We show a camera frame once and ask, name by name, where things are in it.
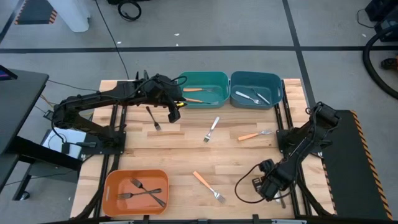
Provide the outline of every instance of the utensil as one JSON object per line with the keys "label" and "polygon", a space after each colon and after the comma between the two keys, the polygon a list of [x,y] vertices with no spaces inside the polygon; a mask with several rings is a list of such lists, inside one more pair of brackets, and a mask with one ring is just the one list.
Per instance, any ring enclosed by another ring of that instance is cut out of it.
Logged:
{"label": "utensil", "polygon": [[218,102],[205,102],[202,100],[196,100],[196,99],[191,99],[191,98],[185,98],[185,99],[188,102],[194,102],[194,103],[205,103],[205,104],[209,104],[209,105],[217,105],[218,104]]}
{"label": "utensil", "polygon": [[121,199],[129,199],[129,198],[131,198],[132,196],[136,196],[136,195],[149,194],[149,192],[152,193],[152,194],[161,193],[161,192],[162,192],[162,189],[155,189],[155,190],[150,190],[150,191],[148,191],[148,192],[141,192],[141,193],[137,193],[137,194],[133,194],[133,193],[118,194],[118,200],[121,200]]}
{"label": "utensil", "polygon": [[253,137],[256,137],[259,134],[270,134],[270,133],[273,133],[273,132],[274,131],[272,131],[271,129],[263,130],[263,131],[260,131],[259,133],[254,133],[254,134],[248,134],[248,135],[245,135],[245,136],[241,136],[241,137],[238,138],[238,141],[243,141],[243,140],[246,140],[246,139],[249,139],[249,138],[253,138]]}
{"label": "utensil", "polygon": [[245,97],[246,99],[252,100],[255,104],[260,104],[259,100],[255,100],[255,99],[251,98],[250,96],[247,96],[247,95],[241,93],[240,91],[236,91],[235,94]]}
{"label": "utensil", "polygon": [[151,116],[152,119],[154,120],[154,125],[155,125],[155,128],[156,128],[156,131],[161,131],[162,128],[160,127],[159,123],[155,121],[155,118],[154,118],[154,116],[152,115],[152,112],[150,112],[149,106],[147,106],[146,108],[147,108],[148,113],[150,114],[150,116]]}
{"label": "utensil", "polygon": [[260,97],[264,102],[266,102],[268,105],[270,105],[271,103],[267,100],[267,99],[265,99],[260,93],[258,93],[255,89],[253,89],[253,88],[251,88],[253,91],[254,91],[254,93],[258,96],[258,97]]}
{"label": "utensil", "polygon": [[210,140],[210,137],[211,137],[211,132],[213,132],[213,130],[214,130],[214,128],[216,127],[216,125],[217,125],[217,123],[218,123],[218,121],[220,120],[220,117],[218,116],[218,117],[216,117],[216,119],[214,120],[214,122],[213,122],[213,125],[211,125],[211,128],[210,128],[210,131],[209,131],[209,133],[207,133],[207,135],[205,136],[205,138],[204,138],[204,142],[208,142],[209,140]]}
{"label": "utensil", "polygon": [[142,189],[142,190],[145,190],[145,192],[148,192],[148,194],[149,194],[152,198],[154,198],[154,199],[156,200],[156,202],[159,203],[160,206],[162,206],[162,207],[165,207],[165,206],[166,206],[166,203],[165,203],[164,201],[162,201],[161,199],[157,198],[157,197],[154,196],[152,193],[150,193],[149,191],[147,191],[147,190],[144,188],[143,184],[142,184],[139,180],[133,178],[133,179],[130,180],[130,182],[131,182],[132,184],[134,184],[134,186],[136,186],[137,188]]}
{"label": "utensil", "polygon": [[[280,191],[276,192],[275,197],[280,197]],[[283,198],[275,199],[277,203],[280,203],[282,205],[282,208],[286,208],[286,203]]]}
{"label": "utensil", "polygon": [[190,92],[190,91],[207,91],[211,93],[214,90],[214,88],[184,88],[182,91],[184,92]]}
{"label": "utensil", "polygon": [[193,175],[201,182],[203,183],[209,190],[211,190],[214,194],[214,197],[221,203],[225,203],[225,198],[223,196],[221,196],[220,193],[218,193],[217,191],[213,190],[209,184],[207,184],[207,182],[204,180],[204,178],[199,175],[198,172],[193,172]]}

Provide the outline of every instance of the gray floor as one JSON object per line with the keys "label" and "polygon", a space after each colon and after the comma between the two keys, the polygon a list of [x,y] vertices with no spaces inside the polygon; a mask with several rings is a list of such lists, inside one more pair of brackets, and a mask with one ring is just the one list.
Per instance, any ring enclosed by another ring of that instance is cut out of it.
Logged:
{"label": "gray floor", "polygon": [[[0,1],[6,6],[0,7],[1,30],[17,1]],[[84,1],[91,12],[87,32],[72,33],[58,16],[52,25],[12,25],[0,49],[112,47],[94,1]],[[121,42],[120,47],[293,45],[280,0],[142,2],[143,14],[136,22],[122,20],[116,7],[106,4],[105,0],[98,1],[115,40]],[[368,0],[289,0],[300,45],[364,45],[375,32],[356,23],[356,11],[367,3]],[[364,14],[361,20],[369,22]],[[371,58],[377,65],[395,54],[373,52]],[[150,75],[161,73],[170,77],[192,70],[219,70],[228,75],[237,70],[250,70],[276,73],[282,78],[302,76],[294,51],[123,52],[121,55],[130,77],[143,69]],[[303,52],[303,56],[315,99],[337,109],[357,111],[390,208],[396,215],[398,194],[394,188],[398,183],[398,153],[395,146],[398,140],[395,128],[398,121],[395,111],[398,101],[371,81],[363,67],[361,52]],[[0,54],[0,63],[9,68],[48,73],[51,80],[85,88],[98,88],[104,79],[126,78],[117,53]],[[398,89],[396,73],[380,71],[380,74]],[[79,93],[86,91],[53,83],[48,83],[44,90],[44,95],[54,102]],[[37,106],[49,109],[42,100]],[[40,142],[49,127],[42,112],[34,109],[19,134]],[[26,165],[19,164],[10,182],[19,180],[24,169]],[[7,186],[0,194],[0,216],[5,222],[40,223],[69,217],[75,184],[33,180],[28,186],[32,198],[12,202],[10,198],[16,187]]]}

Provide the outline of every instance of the teal bin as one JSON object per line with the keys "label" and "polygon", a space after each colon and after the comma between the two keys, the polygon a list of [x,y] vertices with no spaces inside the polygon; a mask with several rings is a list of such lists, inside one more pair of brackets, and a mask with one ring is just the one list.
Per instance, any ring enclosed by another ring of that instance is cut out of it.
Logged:
{"label": "teal bin", "polygon": [[[229,97],[229,81],[223,72],[184,72],[180,75],[186,76],[187,81],[180,86],[183,97],[194,100],[201,100],[207,103],[194,103],[186,101],[186,108],[191,109],[209,109],[220,108]],[[186,88],[202,88],[205,91],[184,91]]]}
{"label": "teal bin", "polygon": [[[270,104],[265,103],[254,90],[263,96]],[[259,100],[257,105],[252,100],[236,94],[239,91],[252,99]],[[231,104],[237,108],[271,109],[282,99],[282,81],[272,73],[234,72],[231,75]]]}

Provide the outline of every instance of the wood plank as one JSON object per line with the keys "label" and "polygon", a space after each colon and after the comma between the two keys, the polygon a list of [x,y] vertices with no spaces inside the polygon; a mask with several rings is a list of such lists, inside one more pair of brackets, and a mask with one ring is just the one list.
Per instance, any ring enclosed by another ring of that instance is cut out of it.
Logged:
{"label": "wood plank", "polygon": [[[305,95],[299,79],[285,80],[290,110],[295,126],[308,121]],[[100,90],[106,91],[116,86],[115,80],[102,81]],[[282,110],[282,119],[286,118]],[[100,125],[109,123],[112,106],[95,109],[93,121]],[[263,129],[277,129],[274,110],[246,110],[235,108],[227,102],[217,110],[190,110],[182,108],[181,119],[176,123],[168,122],[168,110],[151,107],[152,113],[162,127],[162,132],[154,128],[145,106],[130,106],[126,119],[126,150],[120,159],[119,169],[162,169],[169,175],[169,206],[161,215],[152,215],[151,219],[230,219],[252,218],[293,218],[292,202],[286,197],[286,209],[276,202],[246,204],[235,196],[236,182],[252,166],[264,159],[279,161],[276,135],[257,136],[239,142],[242,135],[255,133]],[[216,116],[220,121],[208,143],[203,142]],[[83,164],[78,181],[71,217],[78,215],[90,201],[98,188],[103,156],[94,156]],[[315,198],[329,212],[333,212],[330,194],[323,173],[321,161],[308,156],[303,162],[305,180]],[[214,196],[192,175],[198,171],[214,189],[226,198],[220,204]],[[255,169],[238,186],[238,194],[246,200],[258,200],[251,179],[262,173]],[[298,198],[303,212],[302,199]],[[142,219],[142,216],[115,217],[120,219]]]}

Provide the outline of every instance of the robotic arm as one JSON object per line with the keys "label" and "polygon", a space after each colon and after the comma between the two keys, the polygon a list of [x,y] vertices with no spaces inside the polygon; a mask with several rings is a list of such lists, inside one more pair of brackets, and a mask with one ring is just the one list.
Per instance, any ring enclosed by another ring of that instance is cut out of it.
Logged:
{"label": "robotic arm", "polygon": [[101,140],[118,143],[118,135],[113,127],[100,126],[92,121],[82,118],[80,111],[99,108],[102,106],[119,104],[132,106],[140,104],[163,106],[169,108],[169,121],[171,123],[180,119],[181,107],[185,106],[182,91],[176,79],[171,80],[164,75],[155,75],[149,78],[144,71],[144,78],[136,81],[124,82],[113,90],[89,94],[70,96],[54,107],[52,124],[58,128],[75,128],[88,134],[98,136]]}
{"label": "robotic arm", "polygon": [[322,102],[307,113],[310,120],[301,128],[278,131],[278,144],[284,158],[276,164],[272,159],[262,161],[259,169],[265,175],[253,179],[252,184],[262,198],[271,201],[275,199],[278,190],[287,190],[297,183],[319,215],[330,215],[297,176],[299,165],[311,152],[331,145],[331,141],[326,141],[325,138],[337,128],[340,117],[333,108]]}

